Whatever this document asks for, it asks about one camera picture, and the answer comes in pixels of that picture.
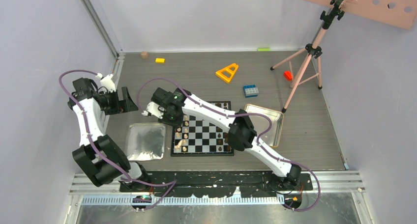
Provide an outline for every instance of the green block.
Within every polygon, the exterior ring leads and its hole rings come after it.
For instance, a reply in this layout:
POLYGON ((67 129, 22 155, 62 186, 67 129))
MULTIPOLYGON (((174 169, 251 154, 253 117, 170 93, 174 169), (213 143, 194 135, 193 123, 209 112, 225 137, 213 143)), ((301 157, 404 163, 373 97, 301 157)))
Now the green block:
POLYGON ((258 51, 271 51, 271 48, 258 48, 258 51))

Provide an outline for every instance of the red object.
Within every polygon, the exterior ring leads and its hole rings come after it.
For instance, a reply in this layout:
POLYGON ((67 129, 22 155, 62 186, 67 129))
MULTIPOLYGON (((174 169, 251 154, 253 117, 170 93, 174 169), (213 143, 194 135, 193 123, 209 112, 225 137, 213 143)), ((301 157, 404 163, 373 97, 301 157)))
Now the red object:
POLYGON ((285 71, 284 72, 284 77, 288 80, 288 81, 292 81, 293 80, 293 75, 291 74, 290 71, 285 71))

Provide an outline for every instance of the yellow triangle toy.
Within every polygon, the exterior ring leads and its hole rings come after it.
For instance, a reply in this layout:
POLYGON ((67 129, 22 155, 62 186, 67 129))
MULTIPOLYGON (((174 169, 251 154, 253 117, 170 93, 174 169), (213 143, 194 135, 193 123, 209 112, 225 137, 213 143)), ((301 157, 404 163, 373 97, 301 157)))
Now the yellow triangle toy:
POLYGON ((219 71, 216 72, 216 76, 220 77, 220 79, 222 79, 223 81, 225 81, 226 83, 230 83, 230 81, 232 80, 233 76, 235 75, 235 73, 238 71, 239 65, 232 63, 231 65, 220 69, 219 71))

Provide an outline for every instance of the metal tray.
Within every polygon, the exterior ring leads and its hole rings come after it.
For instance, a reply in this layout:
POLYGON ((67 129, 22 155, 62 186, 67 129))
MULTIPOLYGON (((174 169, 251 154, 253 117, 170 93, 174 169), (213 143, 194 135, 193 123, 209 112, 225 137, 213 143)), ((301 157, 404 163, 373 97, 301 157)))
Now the metal tray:
POLYGON ((129 161, 162 159, 165 147, 165 125, 135 123, 129 126, 124 152, 129 161))
MULTIPOLYGON (((281 137, 282 124, 284 122, 284 114, 280 111, 270 110, 267 108, 259 107, 252 104, 247 104, 245 106, 246 112, 257 112, 266 115, 272 121, 272 128, 269 132, 264 134, 261 139, 269 145, 270 147, 276 148, 279 144, 279 139, 281 137)), ((255 127, 255 131, 259 134, 268 128, 268 121, 259 116, 249 116, 250 120, 255 127)))

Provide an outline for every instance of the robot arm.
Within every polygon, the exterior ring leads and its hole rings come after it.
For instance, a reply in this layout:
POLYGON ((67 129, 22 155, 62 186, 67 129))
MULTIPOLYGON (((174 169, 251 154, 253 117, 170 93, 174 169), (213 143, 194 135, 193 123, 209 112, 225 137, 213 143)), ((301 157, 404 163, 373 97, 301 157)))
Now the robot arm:
MULTIPOLYGON (((127 171, 129 175, 135 179, 147 180, 145 169, 138 163, 129 162, 123 151, 116 143, 104 133, 102 124, 100 123, 102 113, 112 115, 138 110, 138 107, 130 98, 126 87, 122 87, 123 99, 119 100, 118 91, 112 81, 112 74, 100 78, 100 83, 106 91, 99 91, 96 83, 87 78, 80 78, 73 81, 75 91, 72 96, 81 104, 87 115, 90 135, 94 145, 101 150, 106 157, 127 171)), ((80 148, 72 152, 75 162, 80 166, 87 177, 95 186, 109 184, 114 179, 123 178, 120 171, 108 164, 104 160, 98 159, 98 155, 93 150, 87 137, 86 124, 82 115, 82 110, 71 99, 68 106, 72 109, 78 118, 80 126, 80 148)), ((136 189, 140 189, 141 184, 135 184, 136 189)))
POLYGON ((249 152, 271 168, 277 176, 283 177, 285 188, 293 189, 298 184, 301 168, 280 162, 270 156, 285 159, 261 138, 258 139, 249 116, 236 116, 246 113, 244 110, 239 112, 225 110, 201 100, 189 91, 185 92, 190 95, 190 98, 187 98, 179 89, 171 93, 158 88, 142 114, 155 115, 159 118, 159 122, 174 127, 181 125, 184 114, 207 120, 229 134, 229 145, 233 149, 249 152))

